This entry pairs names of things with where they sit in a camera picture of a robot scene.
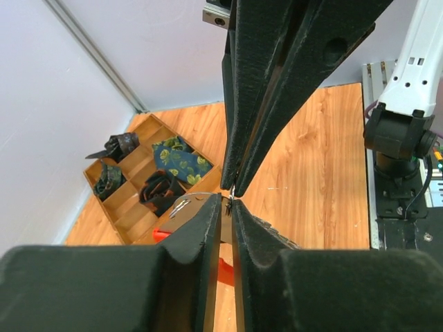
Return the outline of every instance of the blue floral cloth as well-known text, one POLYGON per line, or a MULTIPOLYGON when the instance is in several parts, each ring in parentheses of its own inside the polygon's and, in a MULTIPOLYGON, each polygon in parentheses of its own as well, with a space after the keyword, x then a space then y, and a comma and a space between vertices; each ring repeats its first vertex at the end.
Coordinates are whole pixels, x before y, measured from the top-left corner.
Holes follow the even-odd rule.
POLYGON ((154 143, 154 160, 157 169, 166 169, 179 180, 194 185, 209 172, 208 161, 192 154, 192 149, 180 136, 154 143))

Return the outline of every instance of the bolt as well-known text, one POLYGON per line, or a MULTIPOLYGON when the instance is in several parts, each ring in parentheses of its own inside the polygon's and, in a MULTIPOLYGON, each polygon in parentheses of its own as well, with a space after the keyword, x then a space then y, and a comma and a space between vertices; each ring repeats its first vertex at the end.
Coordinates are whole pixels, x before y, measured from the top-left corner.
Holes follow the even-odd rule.
POLYGON ((423 240, 425 240, 426 242, 431 242, 432 239, 432 235, 430 235, 429 233, 424 233, 423 240))

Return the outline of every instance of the white wall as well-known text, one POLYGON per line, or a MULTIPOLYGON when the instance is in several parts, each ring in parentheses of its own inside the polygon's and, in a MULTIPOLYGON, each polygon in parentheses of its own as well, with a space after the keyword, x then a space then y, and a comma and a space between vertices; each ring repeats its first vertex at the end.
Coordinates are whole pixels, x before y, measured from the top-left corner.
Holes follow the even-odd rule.
MULTIPOLYGON (((205 0, 63 0, 151 110, 223 100, 226 30, 202 22, 205 0)), ((396 59, 417 0, 394 0, 323 86, 361 81, 361 65, 396 59)))
POLYGON ((55 15, 0 0, 0 256, 60 243, 91 193, 84 157, 132 110, 55 15))

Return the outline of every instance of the black cable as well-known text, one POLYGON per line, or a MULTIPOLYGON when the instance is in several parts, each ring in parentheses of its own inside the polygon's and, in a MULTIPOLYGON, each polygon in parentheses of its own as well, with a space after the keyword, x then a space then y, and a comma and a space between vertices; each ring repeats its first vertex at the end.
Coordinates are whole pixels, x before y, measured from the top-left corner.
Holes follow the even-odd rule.
POLYGON ((426 168, 428 170, 428 174, 426 175, 426 179, 424 180, 423 187, 420 189, 418 194, 415 195, 415 197, 408 204, 408 206, 406 206, 406 209, 404 210, 404 218, 405 219, 407 219, 407 217, 408 217, 408 211, 409 211, 410 207, 424 196, 424 193, 426 192, 426 190, 429 188, 429 185, 431 184, 433 170, 432 170, 432 158, 431 158, 430 154, 424 158, 424 163, 425 163, 426 168))

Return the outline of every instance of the wooden box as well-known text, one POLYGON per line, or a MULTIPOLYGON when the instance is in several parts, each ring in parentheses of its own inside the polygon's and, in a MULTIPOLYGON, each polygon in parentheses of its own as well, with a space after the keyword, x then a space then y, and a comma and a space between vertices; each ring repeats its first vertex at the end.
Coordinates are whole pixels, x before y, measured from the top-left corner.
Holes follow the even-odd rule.
MULTIPOLYGON (((144 182, 156 171, 152 144, 172 136, 178 136, 161 120, 150 114, 135 130, 140 145, 118 164, 110 158, 103 161, 108 165, 117 165, 122 169, 126 182, 105 201, 98 200, 122 243, 131 244, 141 237, 150 238, 150 232, 159 226, 159 218, 147 207, 138 202, 138 193, 144 182)), ((183 138, 193 149, 193 154, 204 157, 213 168, 195 185, 179 181, 186 192, 212 192, 220 183, 221 171, 207 156, 198 152, 195 147, 183 138)), ((97 183, 102 171, 100 160, 96 160, 84 171, 91 189, 97 183)), ((169 209, 163 216, 167 217, 169 209)))

